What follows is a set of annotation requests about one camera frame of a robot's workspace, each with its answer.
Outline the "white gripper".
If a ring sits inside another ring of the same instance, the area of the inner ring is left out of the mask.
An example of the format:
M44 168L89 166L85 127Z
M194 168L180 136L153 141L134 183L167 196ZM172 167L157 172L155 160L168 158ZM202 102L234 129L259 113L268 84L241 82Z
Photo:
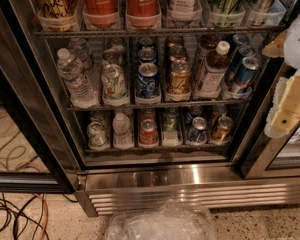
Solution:
M283 58L286 35L286 30L281 32L263 48L262 54L270 58ZM270 138L281 138L300 121L300 71L291 78L279 78L272 103L264 133Z

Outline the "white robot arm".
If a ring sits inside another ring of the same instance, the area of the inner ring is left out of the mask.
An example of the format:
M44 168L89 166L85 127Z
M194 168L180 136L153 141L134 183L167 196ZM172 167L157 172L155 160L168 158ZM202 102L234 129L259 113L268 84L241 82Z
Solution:
M287 135L300 121L300 14L288 29L266 45L262 54L282 57L287 66L296 69L290 78L280 77L275 87L264 133L270 138Z

